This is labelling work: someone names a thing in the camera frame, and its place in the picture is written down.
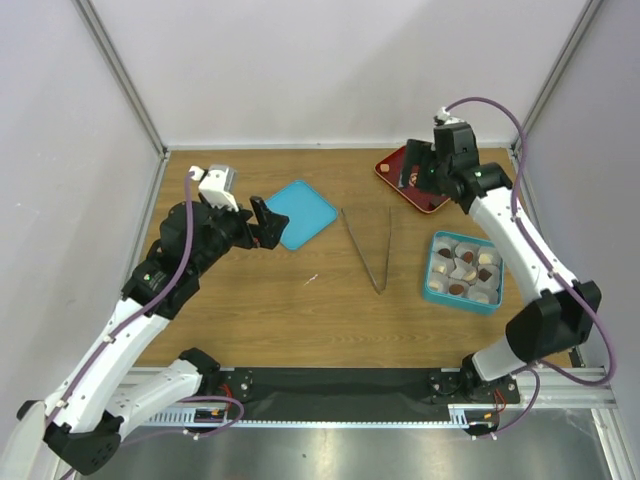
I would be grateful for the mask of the blue box lid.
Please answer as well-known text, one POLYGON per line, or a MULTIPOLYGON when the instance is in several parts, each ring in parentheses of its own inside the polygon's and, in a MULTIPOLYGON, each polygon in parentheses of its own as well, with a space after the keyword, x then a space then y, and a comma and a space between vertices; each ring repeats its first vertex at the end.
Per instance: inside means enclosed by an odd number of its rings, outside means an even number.
POLYGON ((280 240, 289 251, 299 250, 338 217, 336 208, 303 180, 296 180, 272 195, 266 205, 274 213, 289 218, 280 240))

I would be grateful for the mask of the metal tongs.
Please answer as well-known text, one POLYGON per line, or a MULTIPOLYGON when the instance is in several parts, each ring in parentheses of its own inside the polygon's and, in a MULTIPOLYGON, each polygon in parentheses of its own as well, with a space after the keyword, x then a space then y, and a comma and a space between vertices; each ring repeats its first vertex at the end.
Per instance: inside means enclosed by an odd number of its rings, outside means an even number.
POLYGON ((341 209, 349 237, 374 291, 386 290, 392 243, 390 207, 347 206, 341 209))

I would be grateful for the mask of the dark square chocolate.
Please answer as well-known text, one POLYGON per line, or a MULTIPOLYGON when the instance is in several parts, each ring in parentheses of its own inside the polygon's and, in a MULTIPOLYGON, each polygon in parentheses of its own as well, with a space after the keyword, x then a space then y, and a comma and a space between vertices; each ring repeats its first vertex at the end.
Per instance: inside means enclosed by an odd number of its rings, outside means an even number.
POLYGON ((492 274, 486 269, 482 269, 478 273, 478 277, 482 281, 488 280, 491 276, 492 276, 492 274))

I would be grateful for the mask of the dark round chocolate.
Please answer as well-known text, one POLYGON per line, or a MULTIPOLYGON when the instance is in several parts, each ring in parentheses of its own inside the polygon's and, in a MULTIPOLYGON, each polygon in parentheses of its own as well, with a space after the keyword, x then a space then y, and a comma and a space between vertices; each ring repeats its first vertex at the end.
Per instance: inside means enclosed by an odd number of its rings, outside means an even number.
POLYGON ((464 286, 461 284, 452 284, 449 287, 449 293, 454 296, 462 295, 464 291, 465 291, 464 286))

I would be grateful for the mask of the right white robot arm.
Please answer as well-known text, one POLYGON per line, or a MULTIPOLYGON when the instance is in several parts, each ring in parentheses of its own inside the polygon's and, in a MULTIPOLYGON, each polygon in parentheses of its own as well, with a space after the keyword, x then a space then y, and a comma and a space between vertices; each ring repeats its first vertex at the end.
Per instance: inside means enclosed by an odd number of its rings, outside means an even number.
POLYGON ((599 287, 579 281, 531 231, 507 173, 480 162, 468 123, 436 126, 431 142, 407 140, 398 185, 458 204, 496 247, 524 302, 500 340, 464 358, 460 388, 467 399, 482 402, 496 381, 586 342, 602 300, 599 287))

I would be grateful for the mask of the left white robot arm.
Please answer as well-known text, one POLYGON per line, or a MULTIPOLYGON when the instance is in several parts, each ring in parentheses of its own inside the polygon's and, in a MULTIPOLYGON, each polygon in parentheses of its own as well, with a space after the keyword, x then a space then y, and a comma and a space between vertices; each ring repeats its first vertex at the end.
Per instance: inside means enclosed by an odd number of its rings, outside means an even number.
POLYGON ((80 364, 45 400, 27 400, 1 457, 4 479, 30 476, 41 445, 83 475, 101 469, 149 417, 179 401, 213 398, 220 365, 198 348, 130 394, 117 391, 140 354, 198 292, 200 278, 233 247, 274 249, 289 223, 258 196, 250 209, 205 199, 174 205, 159 237, 133 270, 100 336, 80 364))

